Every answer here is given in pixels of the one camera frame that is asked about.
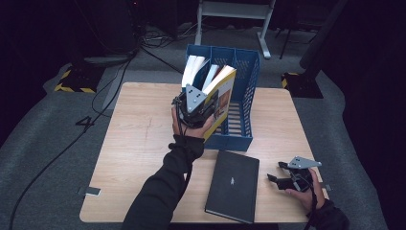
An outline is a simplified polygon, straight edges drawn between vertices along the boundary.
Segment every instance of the metal stand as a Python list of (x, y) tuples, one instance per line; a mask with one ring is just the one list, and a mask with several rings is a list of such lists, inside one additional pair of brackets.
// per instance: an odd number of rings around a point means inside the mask
[(194, 41), (195, 45), (200, 45), (202, 40), (202, 16), (223, 16), (223, 17), (238, 17), (263, 19), (262, 31), (258, 32), (258, 40), (260, 48), (263, 52), (263, 57), (271, 58), (271, 54), (265, 42), (266, 31), (268, 30), (269, 21), (274, 10), (275, 0), (271, 0), (269, 5), (250, 5), (225, 2), (207, 2), (200, 0), (199, 8), (197, 9), (197, 32)]

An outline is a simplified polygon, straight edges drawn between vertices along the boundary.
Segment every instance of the wooden table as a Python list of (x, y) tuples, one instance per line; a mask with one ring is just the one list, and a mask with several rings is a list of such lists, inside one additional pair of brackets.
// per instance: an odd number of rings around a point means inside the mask
[[(173, 141), (171, 101), (178, 84), (128, 82), (122, 87), (90, 187), (80, 211), (85, 222), (122, 222), (144, 182), (161, 166)], [(313, 159), (295, 106), (284, 89), (257, 88), (251, 111), (254, 140), (247, 152), (259, 159), (255, 222), (306, 222), (298, 200), (278, 190), (266, 174), (288, 177), (278, 162), (296, 155)], [(204, 212), (217, 151), (206, 149), (194, 161), (188, 190), (172, 222), (233, 222)]]

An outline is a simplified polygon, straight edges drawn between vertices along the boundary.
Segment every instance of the black sleeve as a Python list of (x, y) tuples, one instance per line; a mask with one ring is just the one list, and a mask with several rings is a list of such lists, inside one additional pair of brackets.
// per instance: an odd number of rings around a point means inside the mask
[(173, 136), (159, 171), (145, 182), (129, 208), (122, 229), (167, 229), (185, 188), (184, 173), (203, 154), (204, 139)]
[(310, 224), (317, 230), (350, 229), (350, 221), (347, 216), (328, 199), (321, 209), (316, 210)]

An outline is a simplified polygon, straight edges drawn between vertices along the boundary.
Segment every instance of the storage bin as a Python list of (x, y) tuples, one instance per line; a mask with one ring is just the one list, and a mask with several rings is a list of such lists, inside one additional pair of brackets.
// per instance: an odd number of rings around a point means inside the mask
[(209, 58), (211, 64), (230, 65), (237, 69), (227, 119), (206, 141), (210, 150), (247, 151), (253, 140), (250, 112), (259, 76), (258, 51), (226, 47), (188, 45), (190, 55)]

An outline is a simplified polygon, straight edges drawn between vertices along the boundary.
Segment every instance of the yellow book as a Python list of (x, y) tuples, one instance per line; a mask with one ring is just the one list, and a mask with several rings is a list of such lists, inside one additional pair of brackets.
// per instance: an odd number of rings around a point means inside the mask
[(214, 110), (214, 123), (209, 130), (205, 132), (205, 141), (209, 139), (218, 126), (227, 118), (236, 72), (237, 70), (235, 68), (225, 65), (214, 77), (212, 82), (202, 91), (207, 95), (205, 104), (218, 91), (218, 100)]

